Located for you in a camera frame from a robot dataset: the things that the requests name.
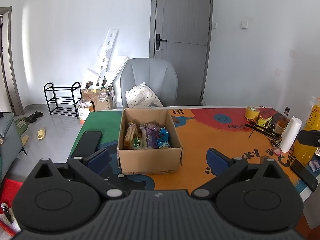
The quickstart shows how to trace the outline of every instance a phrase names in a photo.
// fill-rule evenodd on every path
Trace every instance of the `sofa leg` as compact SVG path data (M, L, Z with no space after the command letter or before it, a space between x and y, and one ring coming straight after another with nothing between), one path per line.
M25 155L27 155L26 150L24 149L24 147L22 147L22 149L20 150L21 152L23 151Z

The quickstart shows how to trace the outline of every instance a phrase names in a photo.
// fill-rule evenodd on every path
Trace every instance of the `yellow slipper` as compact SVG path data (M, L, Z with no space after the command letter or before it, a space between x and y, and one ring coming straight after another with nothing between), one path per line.
M29 139L29 136L28 136L28 135L25 135L25 136L23 136L23 137L21 138L21 141L22 141L22 145L23 145L23 146L26 145L28 139Z
M38 140L41 140L45 137L45 129L42 128L38 131Z

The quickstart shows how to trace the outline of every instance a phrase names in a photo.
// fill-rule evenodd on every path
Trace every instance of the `white polka dot pillow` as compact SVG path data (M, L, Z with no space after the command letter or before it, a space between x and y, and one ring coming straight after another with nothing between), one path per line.
M146 85L145 82L133 87L125 93L129 108L147 108L163 106L156 94Z

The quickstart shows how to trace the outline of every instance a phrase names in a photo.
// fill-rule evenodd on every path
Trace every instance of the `light switch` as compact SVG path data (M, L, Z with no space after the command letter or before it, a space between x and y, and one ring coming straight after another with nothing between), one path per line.
M248 21L242 21L241 29L247 29L247 28L248 28Z

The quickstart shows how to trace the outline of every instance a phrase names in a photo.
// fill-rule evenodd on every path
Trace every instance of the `black door handle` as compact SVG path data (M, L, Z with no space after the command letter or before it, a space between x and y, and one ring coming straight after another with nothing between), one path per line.
M160 50L160 41L167 42L167 40L160 39L160 34L156 34L156 50Z

